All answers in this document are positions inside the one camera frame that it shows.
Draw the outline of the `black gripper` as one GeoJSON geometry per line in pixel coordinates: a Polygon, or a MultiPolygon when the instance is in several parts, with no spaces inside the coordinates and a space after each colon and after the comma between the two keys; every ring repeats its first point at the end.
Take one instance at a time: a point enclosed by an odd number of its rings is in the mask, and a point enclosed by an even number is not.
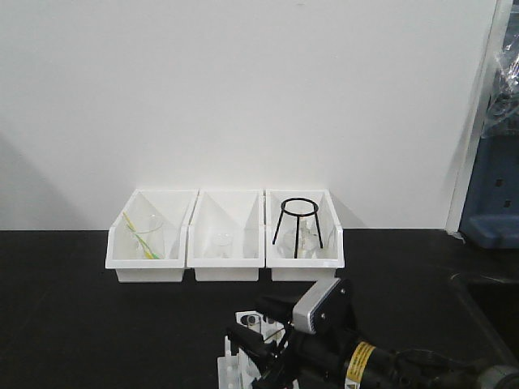
{"type": "MultiPolygon", "coordinates": [[[[276,322],[287,324],[300,296],[261,296],[255,310],[276,322]]],[[[345,386],[346,365],[355,346],[355,332],[331,330],[309,335],[288,329],[280,343],[266,342],[263,336],[239,323],[226,328],[226,335],[260,371],[260,388],[287,388],[308,375],[333,388],[345,386]]]]}

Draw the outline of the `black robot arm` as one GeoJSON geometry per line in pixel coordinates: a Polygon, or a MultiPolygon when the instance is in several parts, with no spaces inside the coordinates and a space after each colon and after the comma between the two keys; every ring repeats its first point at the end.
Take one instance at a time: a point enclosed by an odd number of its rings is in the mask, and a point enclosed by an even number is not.
{"type": "Polygon", "coordinates": [[[457,361],[431,350],[387,351],[369,343],[356,327],[345,288],[308,306],[264,297],[259,313],[282,325],[281,340],[234,323],[227,328],[232,344],[258,370],[254,388],[291,388],[307,375],[335,388],[516,388],[518,369],[484,361],[457,361]]]}

